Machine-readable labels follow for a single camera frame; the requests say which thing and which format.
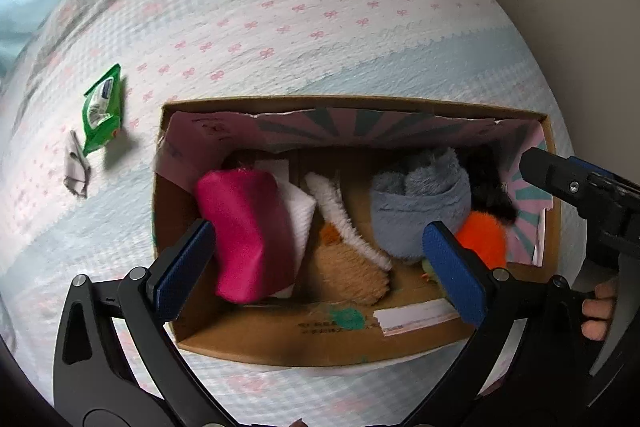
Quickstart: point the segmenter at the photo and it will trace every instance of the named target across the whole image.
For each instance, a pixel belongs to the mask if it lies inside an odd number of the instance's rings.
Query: black plush toy
[[[490,145],[456,150],[460,165],[469,174],[471,209],[487,212],[505,225],[516,221],[518,211],[511,198],[502,189],[498,164]]]

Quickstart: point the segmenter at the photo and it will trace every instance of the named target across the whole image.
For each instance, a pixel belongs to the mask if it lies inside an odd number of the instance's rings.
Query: green wet wipes pack
[[[120,65],[114,65],[84,94],[84,155],[104,147],[120,130]]]

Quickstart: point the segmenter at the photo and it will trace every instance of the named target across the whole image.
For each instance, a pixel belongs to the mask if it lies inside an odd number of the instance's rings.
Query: gingham pattern
[[[333,10],[323,7],[317,18],[305,15],[288,48],[277,49],[270,44],[284,27],[276,26],[277,20],[244,26],[254,20],[244,18],[268,0],[65,0],[0,87],[0,293],[15,334],[15,356],[44,396],[51,399],[54,338],[71,278],[76,273],[95,280],[122,277],[151,261],[150,163],[166,100],[324,92],[495,103],[551,115],[558,150],[570,154],[553,96],[501,10],[490,0],[446,1],[446,13],[445,3],[437,0],[419,1],[423,10],[415,14],[409,9],[399,14],[405,8],[396,7],[398,22],[391,25],[362,15],[348,27],[339,22],[327,46],[310,38],[316,22]],[[460,16],[457,2],[481,6]],[[291,9],[285,12],[292,16]],[[227,18],[228,26],[218,26]],[[369,23],[359,24],[364,18]],[[203,28],[211,28],[213,36],[211,49],[204,51],[200,46],[207,41],[198,41]],[[219,28],[225,33],[217,34]],[[230,55],[226,41],[216,47],[223,38],[253,29],[259,33],[246,55]],[[353,34],[354,29],[361,32]],[[183,41],[184,48],[176,48]],[[270,47],[273,54],[262,57]],[[170,64],[162,61],[169,52]],[[63,137],[69,128],[81,128],[82,93],[114,62],[126,76],[126,132],[89,157],[94,170],[89,198],[75,200],[61,182]],[[169,70],[161,71],[165,65]],[[218,71],[224,75],[212,78]],[[575,214],[563,211],[562,217],[561,270],[571,279],[584,251],[584,229]],[[153,390],[123,337],[141,385]],[[313,426],[347,426],[401,420],[459,348],[356,377],[310,377],[297,369],[256,373],[237,363],[185,357],[242,423],[288,425],[304,417]]]

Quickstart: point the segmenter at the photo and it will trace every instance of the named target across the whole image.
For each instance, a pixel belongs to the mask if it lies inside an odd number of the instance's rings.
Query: black mechanical device
[[[558,275],[547,283],[487,270],[441,224],[448,245],[482,290],[484,319],[438,385],[399,425],[414,427],[601,426],[640,383],[640,187],[540,149],[522,156],[524,179],[575,206],[587,220],[588,255],[616,257],[620,295],[607,340],[580,331],[582,302]],[[186,365],[163,324],[177,317],[212,255],[214,230],[198,220],[147,269],[121,280],[73,279],[54,361],[54,405],[74,427],[236,427]],[[164,399],[137,385],[113,328],[124,318]],[[502,385],[478,392],[515,319],[527,325]]]

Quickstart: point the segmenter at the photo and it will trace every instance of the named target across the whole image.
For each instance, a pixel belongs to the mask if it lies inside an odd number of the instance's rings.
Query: pink object
[[[289,213],[269,172],[211,171],[194,195],[216,230],[216,295],[247,304],[294,283],[294,242]]]

